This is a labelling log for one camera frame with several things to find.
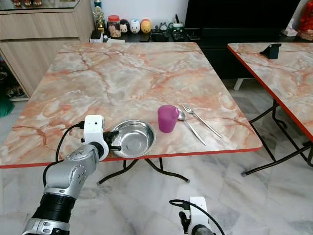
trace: fork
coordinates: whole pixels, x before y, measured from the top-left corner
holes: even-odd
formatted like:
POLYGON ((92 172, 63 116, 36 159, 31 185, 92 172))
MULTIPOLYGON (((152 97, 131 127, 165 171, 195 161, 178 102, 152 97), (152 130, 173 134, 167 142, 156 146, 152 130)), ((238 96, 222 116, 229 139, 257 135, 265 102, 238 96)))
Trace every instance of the fork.
POLYGON ((183 104, 182 105, 185 109, 185 111, 189 114, 192 114, 193 116, 199 118, 200 121, 203 122, 204 125, 206 125, 211 131, 213 131, 213 133, 215 135, 217 135, 218 137, 222 138, 222 136, 220 135, 220 133, 218 133, 216 130, 214 130, 214 128, 212 126, 210 126, 209 124, 207 124, 201 117, 199 117, 188 105, 183 104))

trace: spoon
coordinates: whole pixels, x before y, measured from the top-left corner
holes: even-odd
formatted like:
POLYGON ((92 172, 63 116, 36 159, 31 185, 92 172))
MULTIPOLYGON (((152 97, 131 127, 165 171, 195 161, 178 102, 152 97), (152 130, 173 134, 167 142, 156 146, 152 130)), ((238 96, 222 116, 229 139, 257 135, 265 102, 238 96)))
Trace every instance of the spoon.
POLYGON ((203 143, 204 145, 206 145, 206 143, 205 143, 204 140, 201 138, 201 136, 199 135, 199 133, 186 121, 185 113, 184 113, 180 108, 177 108, 177 109, 178 109, 178 111, 179 111, 178 120, 184 121, 184 122, 189 126, 189 128, 192 130, 192 132, 195 134, 195 136, 201 141, 201 143, 203 143))

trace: stainless steel bowl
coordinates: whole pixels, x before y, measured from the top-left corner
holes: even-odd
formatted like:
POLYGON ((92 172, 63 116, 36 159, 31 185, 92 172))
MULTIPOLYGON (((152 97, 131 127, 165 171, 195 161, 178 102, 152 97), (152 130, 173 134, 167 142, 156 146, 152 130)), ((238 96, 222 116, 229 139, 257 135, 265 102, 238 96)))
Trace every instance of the stainless steel bowl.
POLYGON ((119 135, 112 145, 122 146, 121 151, 114 153, 123 158, 137 158, 145 155, 156 141, 152 127, 139 120, 122 122, 113 131, 119 131, 119 135))

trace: cabinet drawer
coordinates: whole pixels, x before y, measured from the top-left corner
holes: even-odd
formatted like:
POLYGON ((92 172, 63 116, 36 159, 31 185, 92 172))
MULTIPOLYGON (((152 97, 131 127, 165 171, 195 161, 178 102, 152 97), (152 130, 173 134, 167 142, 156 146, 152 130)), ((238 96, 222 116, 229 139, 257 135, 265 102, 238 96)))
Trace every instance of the cabinet drawer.
POLYGON ((78 37, 71 12, 0 15, 0 40, 78 37))

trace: purple cup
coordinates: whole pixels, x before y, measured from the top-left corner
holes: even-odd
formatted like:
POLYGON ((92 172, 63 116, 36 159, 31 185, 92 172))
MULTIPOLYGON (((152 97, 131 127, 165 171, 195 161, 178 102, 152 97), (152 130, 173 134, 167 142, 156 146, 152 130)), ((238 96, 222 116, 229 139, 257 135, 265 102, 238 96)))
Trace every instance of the purple cup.
POLYGON ((179 111, 173 105, 166 104, 159 107, 157 110, 157 118, 160 131, 165 133, 173 131, 178 116, 179 111))

